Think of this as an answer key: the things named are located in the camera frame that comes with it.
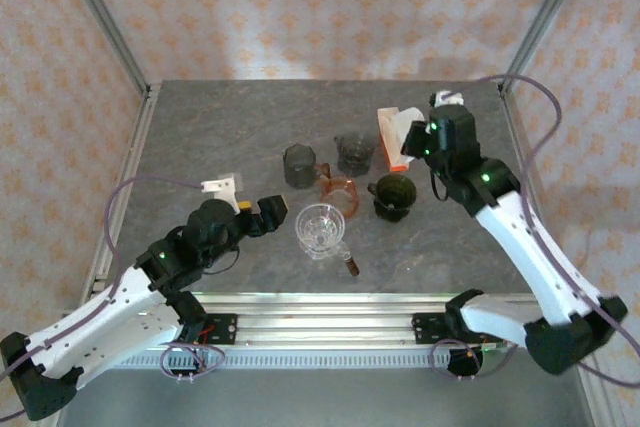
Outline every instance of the gray floor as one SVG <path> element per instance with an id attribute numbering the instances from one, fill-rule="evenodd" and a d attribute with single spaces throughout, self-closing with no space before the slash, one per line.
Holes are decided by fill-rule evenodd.
<path id="1" fill-rule="evenodd" d="M 298 246 L 297 213 L 318 201 L 315 189 L 296 191 L 284 181 L 282 153 L 311 145 L 318 161 L 336 170 L 333 137 L 350 130 L 377 133 L 376 109 L 416 106 L 426 110 L 433 91 L 454 84 L 433 82 L 174 81 L 162 84 L 138 172 L 202 181 L 240 172 L 238 198 L 257 200 L 282 193 L 290 213 L 275 234 L 246 239 L 238 264 L 224 275 L 192 286 L 226 292 L 460 292 L 528 291 L 497 243 L 453 202 L 431 193 L 428 170 L 414 162 L 408 176 L 418 200 L 398 225 L 379 220 L 366 185 L 386 173 L 380 149 L 370 173 L 356 179 L 360 210 L 347 223 L 345 241 L 361 275 L 352 278 L 336 259 L 311 261 Z M 516 155 L 494 84 L 458 84 L 475 115 L 483 153 L 517 170 Z M 204 200 L 190 189 L 161 183 L 136 185 L 119 247 L 133 262 Z M 222 259 L 219 267 L 231 258 Z"/>
<path id="2" fill-rule="evenodd" d="M 158 371 L 111 371 L 80 391 L 60 427 L 588 427 L 572 370 L 550 376 L 525 353 L 458 383 L 429 369 L 220 371 L 177 385 Z"/>

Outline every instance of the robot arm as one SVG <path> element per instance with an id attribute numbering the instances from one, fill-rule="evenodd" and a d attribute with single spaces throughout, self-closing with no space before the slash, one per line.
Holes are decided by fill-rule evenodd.
<path id="1" fill-rule="evenodd" d="M 560 374 L 604 345 L 613 328 L 585 303 L 588 297 L 617 321 L 627 309 L 619 297 L 603 298 L 553 241 L 538 218 L 533 227 L 580 288 L 575 292 L 544 255 L 525 222 L 520 183 L 497 159 L 480 155 L 475 120 L 460 94 L 431 99 L 428 122 L 413 122 L 404 155 L 422 158 L 440 178 L 448 197 L 462 205 L 500 244 L 538 301 L 535 308 L 498 302 L 480 290 L 452 299 L 446 307 L 451 336 L 476 332 L 526 346 L 545 371 Z"/>
<path id="2" fill-rule="evenodd" d="M 29 337 L 14 332 L 0 342 L 5 367 L 45 346 L 10 374 L 30 420 L 60 410 L 88 382 L 136 352 L 178 336 L 194 341 L 206 314 L 193 294 L 182 289 L 236 250 L 244 237 L 275 231 L 287 214 L 281 196 L 259 200 L 259 214 L 250 207 L 242 209 L 235 200 L 233 179 L 205 182 L 203 191 L 213 192 L 214 198 L 192 212 L 185 226 L 149 246 L 114 286 L 46 329 Z M 105 307 L 87 321 L 103 303 Z M 60 341 L 49 342 L 73 326 L 75 330 Z"/>

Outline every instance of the gray stone tabletop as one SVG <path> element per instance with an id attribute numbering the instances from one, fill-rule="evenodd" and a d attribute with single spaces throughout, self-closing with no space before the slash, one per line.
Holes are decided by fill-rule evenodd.
<path id="1" fill-rule="evenodd" d="M 479 288 L 491 293 L 528 292 L 526 283 L 498 244 L 454 202 L 438 202 L 429 172 L 414 161 L 408 177 L 418 198 L 407 218 L 389 224 L 376 217 L 366 186 L 387 173 L 377 146 L 370 172 L 355 179 L 360 209 L 347 221 L 349 244 L 360 275 L 350 276 L 339 258 L 311 260 L 298 246 L 298 212 L 319 201 L 315 188 L 295 190 L 284 180 L 282 154 L 294 144 L 313 147 L 319 162 L 337 171 L 334 136 L 352 130 L 377 135 L 376 109 L 428 108 L 433 91 L 452 83 L 402 81 L 170 81 L 160 90 L 138 173 L 193 182 L 239 172 L 238 200 L 254 202 L 283 194 L 289 215 L 273 234 L 241 242 L 238 263 L 205 277 L 193 291 L 207 292 L 396 292 L 456 293 Z M 518 171 L 503 104 L 495 84 L 464 85 L 483 154 Z M 135 185 L 118 246 L 133 262 L 150 243 L 206 199 L 195 190 L 159 182 Z M 222 258 L 213 269 L 233 261 Z"/>

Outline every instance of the patterned wallpaper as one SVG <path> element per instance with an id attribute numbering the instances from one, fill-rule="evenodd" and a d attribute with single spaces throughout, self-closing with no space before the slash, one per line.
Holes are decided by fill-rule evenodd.
<path id="1" fill-rule="evenodd" d="M 0 32 L 4 337 L 77 307 L 140 98 L 83 0 L 0 0 Z"/>
<path id="2" fill-rule="evenodd" d="M 106 0 L 149 82 L 498 73 L 541 1 Z"/>
<path id="3" fill-rule="evenodd" d="M 527 74 L 564 107 L 537 163 L 542 208 L 581 270 L 626 301 L 625 326 L 640 337 L 640 0 L 567 0 Z M 534 142 L 553 108 L 525 85 L 516 99 Z M 602 357 L 616 375 L 640 379 L 640 359 L 621 336 Z M 628 425 L 638 425 L 640 394 L 613 392 Z"/>

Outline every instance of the orange patterned backdrop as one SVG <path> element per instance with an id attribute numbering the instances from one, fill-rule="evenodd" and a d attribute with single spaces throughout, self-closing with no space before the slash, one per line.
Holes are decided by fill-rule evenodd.
<path id="1" fill-rule="evenodd" d="M 498 73 L 542 2 L 106 1 L 149 82 Z"/>
<path id="2" fill-rule="evenodd" d="M 140 98 L 83 0 L 0 0 L 0 32 L 1 338 L 78 306 Z"/>
<path id="3" fill-rule="evenodd" d="M 564 107 L 537 163 L 542 208 L 582 271 L 626 301 L 625 326 L 640 337 L 640 0 L 566 0 L 526 73 Z M 553 108 L 524 85 L 516 99 L 534 142 Z M 601 357 L 610 372 L 640 380 L 640 359 L 619 335 Z M 640 395 L 613 393 L 638 425 Z"/>

